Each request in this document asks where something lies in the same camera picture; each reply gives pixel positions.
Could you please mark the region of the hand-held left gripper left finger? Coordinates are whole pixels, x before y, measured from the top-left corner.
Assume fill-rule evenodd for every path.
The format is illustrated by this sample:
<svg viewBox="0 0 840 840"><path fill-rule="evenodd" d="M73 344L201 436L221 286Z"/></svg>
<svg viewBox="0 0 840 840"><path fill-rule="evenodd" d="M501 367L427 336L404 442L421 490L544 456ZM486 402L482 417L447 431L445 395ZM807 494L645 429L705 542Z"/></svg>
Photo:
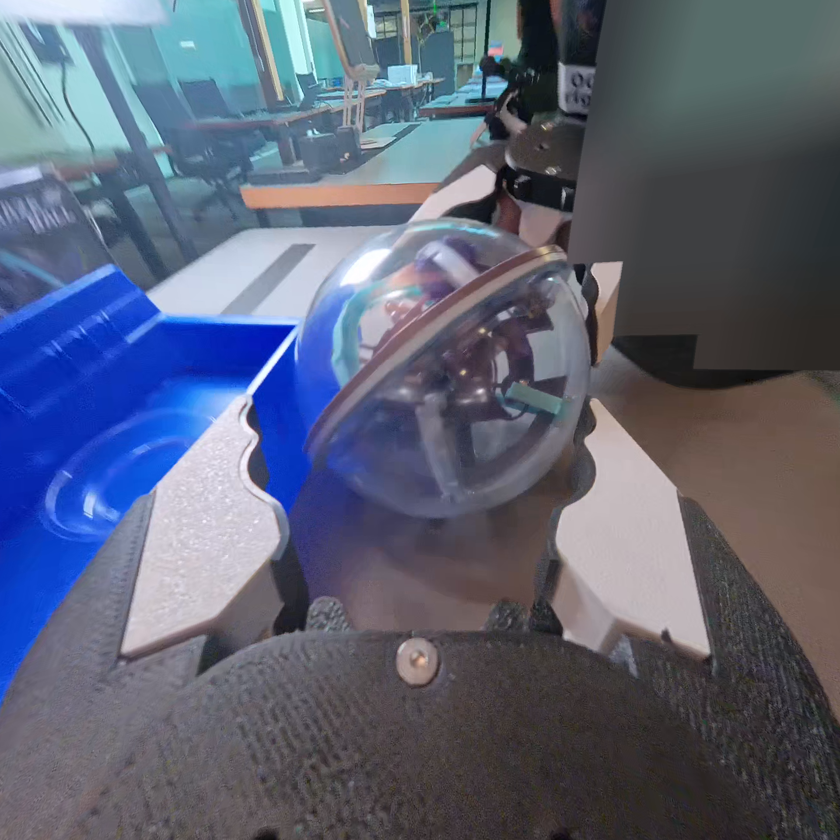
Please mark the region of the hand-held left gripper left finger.
<svg viewBox="0 0 840 840"><path fill-rule="evenodd" d="M303 627L306 582L267 481L254 399L240 395L154 488L124 658L200 636L235 652Z"/></svg>

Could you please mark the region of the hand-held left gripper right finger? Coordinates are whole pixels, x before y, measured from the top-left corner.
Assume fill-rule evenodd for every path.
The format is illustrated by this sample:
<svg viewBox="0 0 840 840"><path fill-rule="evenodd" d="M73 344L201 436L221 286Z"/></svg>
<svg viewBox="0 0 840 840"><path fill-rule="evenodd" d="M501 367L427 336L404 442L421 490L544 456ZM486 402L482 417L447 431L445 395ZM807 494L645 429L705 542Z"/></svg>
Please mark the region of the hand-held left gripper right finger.
<svg viewBox="0 0 840 840"><path fill-rule="evenodd" d="M562 466L539 599L563 640L608 656L621 639L696 661L711 642L676 485L599 401L584 406Z"/></svg>

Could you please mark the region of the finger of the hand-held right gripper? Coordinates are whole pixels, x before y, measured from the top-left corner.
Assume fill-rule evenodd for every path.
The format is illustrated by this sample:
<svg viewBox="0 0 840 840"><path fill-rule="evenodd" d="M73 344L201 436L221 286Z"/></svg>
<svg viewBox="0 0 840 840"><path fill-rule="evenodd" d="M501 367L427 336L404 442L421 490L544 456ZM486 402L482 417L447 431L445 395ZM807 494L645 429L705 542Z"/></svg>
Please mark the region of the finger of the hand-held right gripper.
<svg viewBox="0 0 840 840"><path fill-rule="evenodd" d="M410 222L466 219L519 235L519 205L504 183L506 146L489 144L467 154L426 199Z"/></svg>
<svg viewBox="0 0 840 840"><path fill-rule="evenodd" d="M591 367L598 366L615 337L618 292L623 262L578 265L578 281L584 300L584 322L590 344Z"/></svg>

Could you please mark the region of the clear plastic maze ball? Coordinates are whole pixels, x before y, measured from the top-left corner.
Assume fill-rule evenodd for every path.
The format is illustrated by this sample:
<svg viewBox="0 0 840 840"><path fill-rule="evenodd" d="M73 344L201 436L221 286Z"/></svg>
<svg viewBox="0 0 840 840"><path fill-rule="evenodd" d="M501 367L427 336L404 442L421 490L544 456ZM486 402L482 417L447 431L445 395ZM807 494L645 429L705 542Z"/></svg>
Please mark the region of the clear plastic maze ball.
<svg viewBox="0 0 840 840"><path fill-rule="evenodd" d="M508 503L571 444L589 313L558 245L452 217L373 237L330 270L297 335L309 465L414 518Z"/></svg>

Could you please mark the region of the blue plastic bin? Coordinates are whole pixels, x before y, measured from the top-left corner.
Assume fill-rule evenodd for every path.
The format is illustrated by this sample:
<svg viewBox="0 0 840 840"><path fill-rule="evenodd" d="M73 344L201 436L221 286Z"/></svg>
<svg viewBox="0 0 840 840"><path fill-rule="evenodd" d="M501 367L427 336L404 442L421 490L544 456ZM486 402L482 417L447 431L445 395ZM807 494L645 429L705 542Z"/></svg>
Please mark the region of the blue plastic bin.
<svg viewBox="0 0 840 840"><path fill-rule="evenodd" d="M106 265L2 320L1 697L106 542L40 520L49 482L85 443L136 413L215 419L251 394L267 491L290 512L309 473L295 386L300 318L165 314Z"/></svg>

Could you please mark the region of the clear plastic ball stand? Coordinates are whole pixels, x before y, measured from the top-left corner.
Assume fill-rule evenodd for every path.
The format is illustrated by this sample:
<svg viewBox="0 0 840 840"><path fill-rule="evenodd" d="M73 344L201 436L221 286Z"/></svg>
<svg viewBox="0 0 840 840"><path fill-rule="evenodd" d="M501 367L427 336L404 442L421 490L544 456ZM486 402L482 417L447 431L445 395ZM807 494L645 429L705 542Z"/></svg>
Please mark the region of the clear plastic ball stand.
<svg viewBox="0 0 840 840"><path fill-rule="evenodd" d="M214 419L207 413L159 408L107 428L54 474L40 520L63 539L105 540L134 502L155 487Z"/></svg>

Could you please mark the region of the long pale desk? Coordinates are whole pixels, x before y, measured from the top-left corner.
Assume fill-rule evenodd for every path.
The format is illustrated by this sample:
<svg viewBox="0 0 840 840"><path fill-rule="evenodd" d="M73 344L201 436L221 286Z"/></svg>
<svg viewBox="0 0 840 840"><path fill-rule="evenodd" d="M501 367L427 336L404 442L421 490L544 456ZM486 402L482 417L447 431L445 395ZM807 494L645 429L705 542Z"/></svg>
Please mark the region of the long pale desk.
<svg viewBox="0 0 840 840"><path fill-rule="evenodd" d="M312 183L240 188L251 211L421 205L468 154L479 148L474 134L481 119L419 122L357 169L324 175Z"/></svg>

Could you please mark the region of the black office chair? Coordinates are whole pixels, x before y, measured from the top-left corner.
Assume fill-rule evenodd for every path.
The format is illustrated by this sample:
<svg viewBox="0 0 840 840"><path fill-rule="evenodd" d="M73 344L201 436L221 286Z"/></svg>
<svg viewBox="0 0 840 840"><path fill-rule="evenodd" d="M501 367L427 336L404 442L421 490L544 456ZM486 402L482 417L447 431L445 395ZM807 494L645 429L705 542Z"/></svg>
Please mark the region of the black office chair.
<svg viewBox="0 0 840 840"><path fill-rule="evenodd" d="M224 207L235 221L238 185L254 169L254 160L277 139L264 129L234 129L220 132L197 126L186 105L168 82L134 83L133 92L149 115L164 144L173 172L181 178L205 183L211 192L192 208L197 222L206 211Z"/></svg>

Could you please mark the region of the dark blue cardboard box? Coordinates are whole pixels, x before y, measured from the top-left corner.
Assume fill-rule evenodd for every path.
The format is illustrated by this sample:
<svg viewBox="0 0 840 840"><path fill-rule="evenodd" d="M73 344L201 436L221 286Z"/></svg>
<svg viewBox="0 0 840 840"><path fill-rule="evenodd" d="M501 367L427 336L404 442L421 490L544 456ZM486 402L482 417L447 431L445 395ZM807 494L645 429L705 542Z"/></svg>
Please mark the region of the dark blue cardboard box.
<svg viewBox="0 0 840 840"><path fill-rule="evenodd" d="M111 263L98 226L52 167L2 167L1 319Z"/></svg>

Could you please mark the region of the brown wooden desk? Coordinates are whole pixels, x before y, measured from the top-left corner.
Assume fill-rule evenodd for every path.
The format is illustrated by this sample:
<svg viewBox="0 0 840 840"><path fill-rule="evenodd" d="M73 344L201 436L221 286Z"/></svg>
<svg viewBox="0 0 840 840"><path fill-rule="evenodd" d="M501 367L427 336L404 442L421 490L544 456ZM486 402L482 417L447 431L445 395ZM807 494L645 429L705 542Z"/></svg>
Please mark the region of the brown wooden desk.
<svg viewBox="0 0 840 840"><path fill-rule="evenodd" d="M1 188L3 190L40 181L48 174L64 182L81 182L91 178L116 180L121 188L145 185L148 177L129 150L111 149L97 154L81 152L30 154L3 157Z"/></svg>

